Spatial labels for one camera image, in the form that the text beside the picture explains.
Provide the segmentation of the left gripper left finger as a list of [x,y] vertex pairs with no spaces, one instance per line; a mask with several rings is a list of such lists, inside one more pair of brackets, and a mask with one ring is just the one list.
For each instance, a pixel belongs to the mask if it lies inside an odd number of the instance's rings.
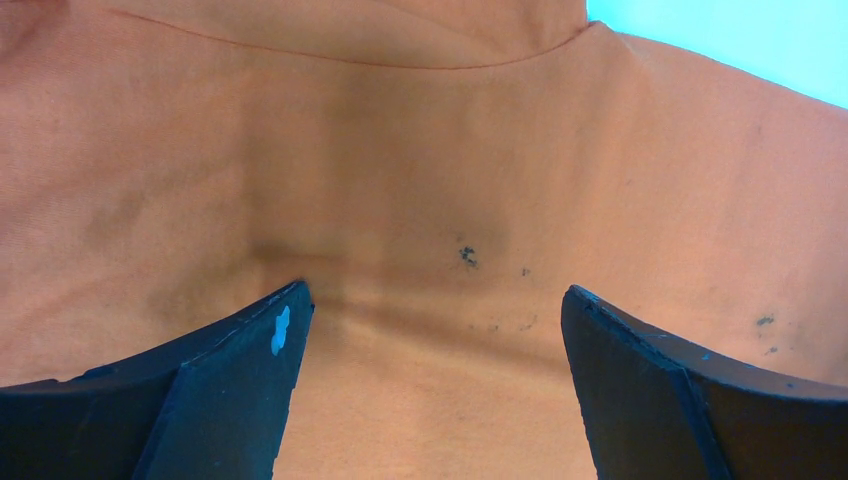
[[269,479],[314,305],[293,282],[68,381],[1,391],[5,479]]

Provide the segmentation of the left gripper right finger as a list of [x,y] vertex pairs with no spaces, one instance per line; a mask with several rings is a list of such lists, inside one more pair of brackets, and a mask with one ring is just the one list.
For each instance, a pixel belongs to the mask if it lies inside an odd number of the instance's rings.
[[847,391],[761,369],[580,286],[561,329],[601,479],[843,479]]

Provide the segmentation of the orange t-shirt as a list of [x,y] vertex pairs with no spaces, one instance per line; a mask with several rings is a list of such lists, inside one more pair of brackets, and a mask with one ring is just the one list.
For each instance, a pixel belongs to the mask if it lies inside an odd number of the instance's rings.
[[5,1],[1,381],[304,278],[278,479],[592,479],[578,284],[847,381],[847,114],[581,1]]

